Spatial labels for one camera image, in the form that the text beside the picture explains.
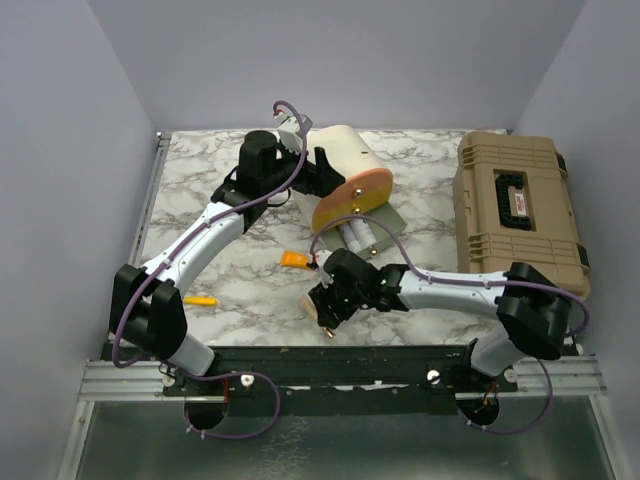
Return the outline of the cream round drawer organizer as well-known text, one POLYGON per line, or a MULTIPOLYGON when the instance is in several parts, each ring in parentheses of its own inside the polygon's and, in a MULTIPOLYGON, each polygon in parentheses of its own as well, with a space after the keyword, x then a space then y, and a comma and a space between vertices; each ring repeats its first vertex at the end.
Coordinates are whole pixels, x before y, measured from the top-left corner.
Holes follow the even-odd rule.
MULTIPOLYGON (((330 165, 346 180, 370 169, 388 169, 359 133, 347 125, 334 125, 311 132, 308 135, 308 145, 311 149, 316 146, 324 148, 330 165)), ((321 199, 293 192, 293 200, 310 228, 313 210, 321 199)))

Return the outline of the peach top drawer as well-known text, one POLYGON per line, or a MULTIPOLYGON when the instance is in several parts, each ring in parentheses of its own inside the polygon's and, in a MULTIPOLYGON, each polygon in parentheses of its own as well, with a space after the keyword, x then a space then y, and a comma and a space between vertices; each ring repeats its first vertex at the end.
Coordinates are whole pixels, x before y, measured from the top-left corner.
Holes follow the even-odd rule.
POLYGON ((349 177, 343 185, 348 187, 357 187, 355 195, 360 196, 362 193, 360 187, 369 189, 371 187, 380 187, 389 183, 393 184, 393 175, 391 171, 386 168, 374 168, 349 177))

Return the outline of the yellow drawer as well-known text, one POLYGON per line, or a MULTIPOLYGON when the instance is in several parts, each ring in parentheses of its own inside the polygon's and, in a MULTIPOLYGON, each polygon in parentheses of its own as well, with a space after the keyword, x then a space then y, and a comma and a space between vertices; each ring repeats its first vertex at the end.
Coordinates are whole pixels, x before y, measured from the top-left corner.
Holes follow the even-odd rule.
POLYGON ((356 196, 357 187, 346 185, 336 189, 331 195, 322 198, 313 210, 311 231, 317 233, 330 221, 348 214, 367 213, 386 203, 392 192, 392 183, 366 189, 360 187, 360 196, 356 196))

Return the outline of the lavender white bottle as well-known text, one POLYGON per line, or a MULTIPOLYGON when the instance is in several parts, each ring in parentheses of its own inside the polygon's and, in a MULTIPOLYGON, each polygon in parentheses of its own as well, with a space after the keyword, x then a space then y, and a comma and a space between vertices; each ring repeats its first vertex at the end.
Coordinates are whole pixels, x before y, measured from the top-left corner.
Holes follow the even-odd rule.
POLYGON ((346 247, 351 252, 359 253, 362 247, 351 226, 348 223, 343 223, 339 226, 339 230, 346 247))

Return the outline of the beige gold concealer tube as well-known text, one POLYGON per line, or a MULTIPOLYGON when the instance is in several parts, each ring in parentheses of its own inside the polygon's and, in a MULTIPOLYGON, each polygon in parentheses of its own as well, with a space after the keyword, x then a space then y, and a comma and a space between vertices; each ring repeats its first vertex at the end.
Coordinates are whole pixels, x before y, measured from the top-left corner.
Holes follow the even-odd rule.
POLYGON ((299 300, 300 308, 306 313, 306 315, 324 332, 324 334, 333 339, 335 334, 328 327, 321 326, 319 323, 319 315, 315 304, 308 295, 304 295, 299 300))

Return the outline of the white blue tube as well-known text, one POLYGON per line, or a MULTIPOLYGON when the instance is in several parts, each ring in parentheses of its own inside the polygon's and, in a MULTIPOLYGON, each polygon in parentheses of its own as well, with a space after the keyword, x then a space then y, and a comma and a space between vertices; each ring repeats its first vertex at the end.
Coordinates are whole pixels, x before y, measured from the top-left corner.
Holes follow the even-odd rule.
POLYGON ((352 219, 349 225, 362 249, 370 248, 375 244, 375 235, 366 220, 352 219))

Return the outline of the orange sunscreen tube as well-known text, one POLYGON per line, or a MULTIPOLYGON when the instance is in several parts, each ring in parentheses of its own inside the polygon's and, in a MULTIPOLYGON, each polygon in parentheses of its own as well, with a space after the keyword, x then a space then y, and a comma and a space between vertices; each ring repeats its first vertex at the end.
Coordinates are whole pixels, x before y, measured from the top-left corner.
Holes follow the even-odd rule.
POLYGON ((280 265, 286 268, 311 270, 311 264, 312 259, 308 254, 294 251, 285 251, 280 260, 280 265))

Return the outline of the grey bottom drawer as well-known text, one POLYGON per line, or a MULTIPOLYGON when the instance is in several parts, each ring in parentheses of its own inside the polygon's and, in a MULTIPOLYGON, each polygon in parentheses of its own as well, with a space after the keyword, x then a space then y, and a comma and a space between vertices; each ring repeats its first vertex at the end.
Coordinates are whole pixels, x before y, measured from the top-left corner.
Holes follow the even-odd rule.
MULTIPOLYGON (((392 246, 394 244, 392 234, 396 236, 400 235, 405 230, 407 224, 398 213, 398 211, 394 207, 392 207, 390 203, 384 203, 383 205, 367 212, 365 216, 366 218, 363 220, 366 220, 369 224, 371 230, 375 235, 376 242, 372 247, 361 249, 359 253, 355 254, 367 260, 378 256, 383 250, 392 246)), ((352 219, 349 219, 343 223, 349 224, 350 220, 352 219)), ((333 250, 337 248, 345 248, 346 250, 350 251, 346 247, 344 240, 340 234, 339 226, 341 224, 327 231, 327 234, 332 233, 334 235, 334 242, 332 246, 333 250)))

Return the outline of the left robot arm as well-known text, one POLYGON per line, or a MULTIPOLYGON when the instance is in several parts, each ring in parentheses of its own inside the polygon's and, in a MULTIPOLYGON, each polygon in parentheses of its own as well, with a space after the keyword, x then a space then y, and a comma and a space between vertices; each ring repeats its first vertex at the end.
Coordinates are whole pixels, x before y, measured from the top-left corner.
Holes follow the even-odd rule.
POLYGON ((214 191, 198 221, 143 267, 122 266, 113 283, 109 330, 119 367, 121 341, 186 371, 186 382, 206 395, 220 385, 213 350, 187 331, 183 297, 204 268, 267 210, 270 197, 296 190, 326 197, 345 178, 321 147, 289 151, 265 130, 247 133, 238 164, 214 191))

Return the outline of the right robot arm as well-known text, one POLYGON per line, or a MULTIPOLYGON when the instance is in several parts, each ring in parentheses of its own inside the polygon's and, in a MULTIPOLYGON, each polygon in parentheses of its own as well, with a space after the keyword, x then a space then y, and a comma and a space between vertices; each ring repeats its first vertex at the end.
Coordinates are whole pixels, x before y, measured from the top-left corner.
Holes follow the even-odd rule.
POLYGON ((515 262, 485 274, 432 272, 410 264, 377 268, 338 249, 314 256, 319 283, 302 299, 319 327, 333 331, 359 311, 449 310, 498 321, 470 343, 459 367, 461 383, 481 391, 509 365, 563 354, 571 300, 532 266, 515 262))

